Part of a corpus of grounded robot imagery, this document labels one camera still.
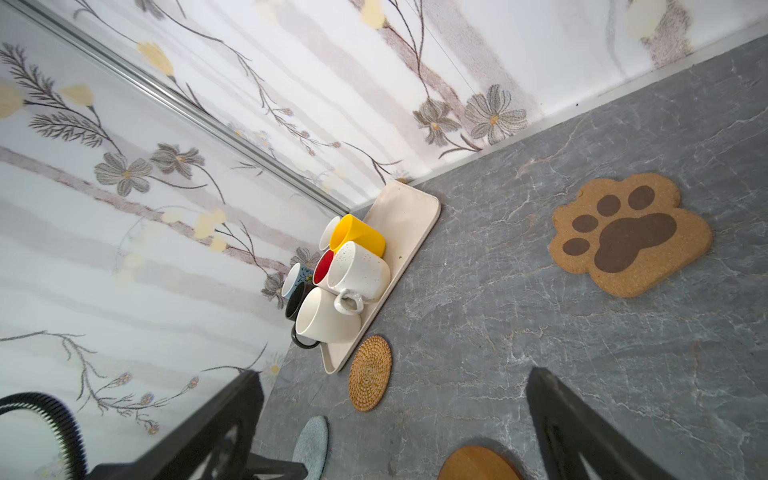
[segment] rectangular tray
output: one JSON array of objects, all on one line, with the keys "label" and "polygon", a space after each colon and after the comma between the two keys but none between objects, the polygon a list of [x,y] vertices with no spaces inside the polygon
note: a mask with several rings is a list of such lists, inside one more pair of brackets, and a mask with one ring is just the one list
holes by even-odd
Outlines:
[{"label": "rectangular tray", "polygon": [[353,341],[320,344],[326,373],[335,373],[344,367],[439,216],[440,202],[432,195],[400,182],[391,182],[381,191],[363,221],[386,240],[382,258],[389,265],[392,280],[382,298],[366,305],[360,313],[362,329]]}]

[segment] paw print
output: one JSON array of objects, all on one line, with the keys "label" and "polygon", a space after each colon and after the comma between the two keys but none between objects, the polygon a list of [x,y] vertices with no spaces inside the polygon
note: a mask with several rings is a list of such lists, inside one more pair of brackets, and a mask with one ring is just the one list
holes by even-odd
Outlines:
[{"label": "paw print", "polygon": [[554,212],[552,258],[568,272],[589,272],[612,295],[639,295],[712,243],[707,222],[679,204],[677,187],[660,175],[593,180]]}]

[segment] gray coaster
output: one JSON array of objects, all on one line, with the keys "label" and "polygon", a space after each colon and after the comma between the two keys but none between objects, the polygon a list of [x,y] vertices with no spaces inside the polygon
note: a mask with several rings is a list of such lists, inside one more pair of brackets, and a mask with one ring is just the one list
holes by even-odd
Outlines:
[{"label": "gray coaster", "polygon": [[320,480],[326,465],[328,451],[328,425],[323,416],[312,417],[299,434],[296,448],[293,449],[293,461],[306,466],[306,480]]}]

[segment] black mug handle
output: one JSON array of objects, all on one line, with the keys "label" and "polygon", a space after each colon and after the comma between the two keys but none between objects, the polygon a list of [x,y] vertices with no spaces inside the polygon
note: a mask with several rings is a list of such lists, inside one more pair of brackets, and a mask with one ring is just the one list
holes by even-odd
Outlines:
[{"label": "black mug handle", "polygon": [[295,324],[293,325],[293,328],[290,330],[290,339],[293,340],[293,342],[299,348],[305,349],[305,350],[313,349],[313,348],[315,348],[316,346],[318,346],[320,344],[320,342],[315,342],[312,345],[305,345],[304,343],[301,343],[299,341],[298,337],[296,337],[296,325]]}]

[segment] floral wallpaper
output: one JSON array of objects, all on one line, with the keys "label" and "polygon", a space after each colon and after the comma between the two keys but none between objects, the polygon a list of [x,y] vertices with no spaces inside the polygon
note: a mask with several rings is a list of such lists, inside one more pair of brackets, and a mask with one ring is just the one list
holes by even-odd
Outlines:
[{"label": "floral wallpaper", "polygon": [[768,2],[52,0],[348,206],[768,15]]},{"label": "floral wallpaper", "polygon": [[[89,465],[134,460],[243,369],[269,395],[280,285],[331,216],[0,5],[0,396],[65,402]],[[35,415],[0,431],[8,478],[63,478]]]}]

